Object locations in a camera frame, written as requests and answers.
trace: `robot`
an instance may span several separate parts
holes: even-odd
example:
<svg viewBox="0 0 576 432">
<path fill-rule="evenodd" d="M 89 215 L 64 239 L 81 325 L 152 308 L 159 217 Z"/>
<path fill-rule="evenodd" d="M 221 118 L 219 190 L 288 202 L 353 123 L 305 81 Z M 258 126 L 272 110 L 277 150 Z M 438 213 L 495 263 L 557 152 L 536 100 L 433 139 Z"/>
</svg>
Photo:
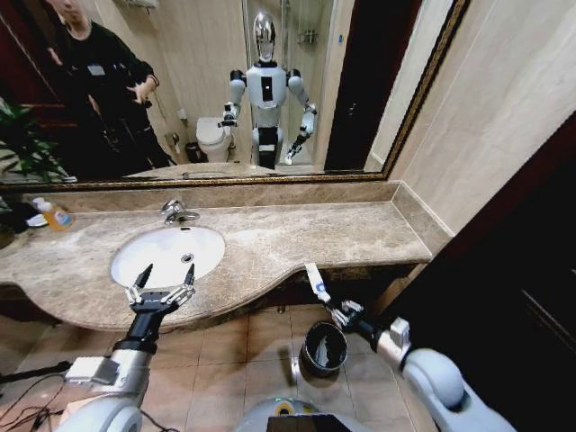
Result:
<svg viewBox="0 0 576 432">
<path fill-rule="evenodd" d="M 276 154 L 282 148 L 284 131 L 278 127 L 282 105 L 286 100 L 286 87 L 304 108 L 300 133 L 291 145 L 285 163 L 292 164 L 294 155 L 314 132 L 317 111 L 310 99 L 297 69 L 289 73 L 273 60 L 275 27 L 268 13 L 259 13 L 254 20 L 254 39 L 258 49 L 258 62 L 246 75 L 240 70 L 230 72 L 230 100 L 224 105 L 223 121 L 219 126 L 238 126 L 240 102 L 248 90 L 248 99 L 256 127 L 252 130 L 253 162 L 266 168 L 275 168 Z"/>
<path fill-rule="evenodd" d="M 364 318 L 364 308 L 354 301 L 333 300 L 314 263 L 306 265 L 313 292 L 344 331 L 360 334 L 410 384 L 443 432 L 514 432 L 496 411 L 484 404 L 466 383 L 458 367 L 432 349 L 413 349 L 409 324 L 396 319 L 381 330 Z M 142 425 L 140 404 L 149 383 L 149 363 L 156 353 L 162 319 L 176 311 L 195 293 L 194 264 L 184 282 L 171 292 L 143 292 L 152 271 L 149 265 L 131 288 L 126 288 L 136 316 L 126 337 L 110 357 L 79 357 L 66 378 L 69 382 L 96 383 L 98 399 L 89 401 L 64 421 L 57 432 L 138 432 Z M 353 418 L 322 413 L 313 405 L 287 398 L 265 400 L 238 423 L 236 432 L 280 430 L 342 430 L 369 432 Z"/>
</svg>

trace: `blue label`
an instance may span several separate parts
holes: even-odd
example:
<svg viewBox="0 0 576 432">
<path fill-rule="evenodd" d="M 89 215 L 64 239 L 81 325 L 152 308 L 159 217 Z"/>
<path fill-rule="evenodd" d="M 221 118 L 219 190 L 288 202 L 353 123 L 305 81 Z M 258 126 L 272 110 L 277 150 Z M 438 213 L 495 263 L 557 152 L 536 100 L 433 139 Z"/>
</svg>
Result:
<svg viewBox="0 0 576 432">
<path fill-rule="evenodd" d="M 60 225 L 68 225 L 72 221 L 70 215 L 65 211 L 56 211 L 54 213 L 54 219 L 56 219 L 56 222 Z"/>
</svg>

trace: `marble countertop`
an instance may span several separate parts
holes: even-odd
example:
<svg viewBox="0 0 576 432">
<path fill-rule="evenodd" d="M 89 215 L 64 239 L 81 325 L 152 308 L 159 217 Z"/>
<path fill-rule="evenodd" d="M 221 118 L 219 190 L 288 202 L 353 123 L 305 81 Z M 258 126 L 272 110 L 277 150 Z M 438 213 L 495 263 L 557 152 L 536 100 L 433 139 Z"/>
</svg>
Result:
<svg viewBox="0 0 576 432">
<path fill-rule="evenodd" d="M 391 202 L 200 209 L 184 225 L 217 230 L 224 258 L 197 280 L 196 295 L 166 316 L 175 327 L 245 305 L 314 261 L 322 267 L 423 263 L 430 251 Z M 65 231 L 27 231 L 0 251 L 0 284 L 20 285 L 51 315 L 89 329 L 132 321 L 123 288 L 110 276 L 114 253 L 164 226 L 157 211 L 78 213 Z"/>
<path fill-rule="evenodd" d="M 263 166 L 235 164 L 233 162 L 206 162 L 202 164 L 183 164 L 151 169 L 141 173 L 127 175 L 127 177 L 154 177 L 154 178 L 214 178 L 227 176 L 267 176 L 274 174 L 273 169 Z"/>
</svg>

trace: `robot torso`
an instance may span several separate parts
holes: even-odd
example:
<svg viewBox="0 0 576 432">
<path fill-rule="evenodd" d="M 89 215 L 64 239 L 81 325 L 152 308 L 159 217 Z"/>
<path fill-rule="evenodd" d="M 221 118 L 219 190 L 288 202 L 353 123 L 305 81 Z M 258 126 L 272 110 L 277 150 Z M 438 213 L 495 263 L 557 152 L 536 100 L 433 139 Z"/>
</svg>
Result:
<svg viewBox="0 0 576 432">
<path fill-rule="evenodd" d="M 258 128 L 273 128 L 280 123 L 286 100 L 286 71 L 278 66 L 254 65 L 246 73 L 248 99 Z"/>
</svg>

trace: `robotic arm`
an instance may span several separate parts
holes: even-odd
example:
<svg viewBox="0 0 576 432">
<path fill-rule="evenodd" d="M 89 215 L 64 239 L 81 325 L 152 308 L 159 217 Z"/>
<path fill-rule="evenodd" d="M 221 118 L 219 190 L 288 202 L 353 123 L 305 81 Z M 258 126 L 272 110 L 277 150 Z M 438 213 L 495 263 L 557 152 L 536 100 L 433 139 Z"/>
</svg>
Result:
<svg viewBox="0 0 576 432">
<path fill-rule="evenodd" d="M 316 117 L 316 106 L 310 103 L 308 93 L 304 88 L 304 82 L 300 76 L 298 69 L 293 69 L 288 74 L 288 89 L 296 96 L 298 102 L 304 107 L 304 115 L 302 116 L 302 123 L 300 126 L 300 133 L 296 137 L 296 141 L 291 145 L 286 155 L 286 164 L 291 165 L 293 157 L 302 150 L 302 144 L 314 132 L 314 119 Z"/>
<path fill-rule="evenodd" d="M 455 363 L 432 349 L 413 349 L 410 325 L 397 318 L 382 331 L 363 319 L 364 308 L 354 301 L 333 301 L 315 264 L 306 265 L 310 285 L 344 331 L 356 331 L 370 347 L 410 384 L 443 432 L 514 432 L 496 411 L 484 404 Z"/>
<path fill-rule="evenodd" d="M 222 126 L 238 126 L 238 117 L 240 116 L 240 102 L 242 95 L 246 90 L 246 76 L 240 70 L 230 72 L 230 101 L 224 105 L 223 119 L 218 123 Z"/>
<path fill-rule="evenodd" d="M 137 432 L 142 425 L 140 404 L 149 383 L 149 363 L 156 353 L 162 319 L 177 311 L 195 293 L 194 264 L 184 282 L 172 291 L 147 291 L 152 272 L 149 265 L 131 288 L 125 288 L 136 316 L 124 339 L 114 345 L 110 357 L 79 357 L 66 374 L 72 383 L 96 383 L 93 392 L 101 397 L 89 401 L 64 421 L 58 432 L 94 430 Z"/>
</svg>

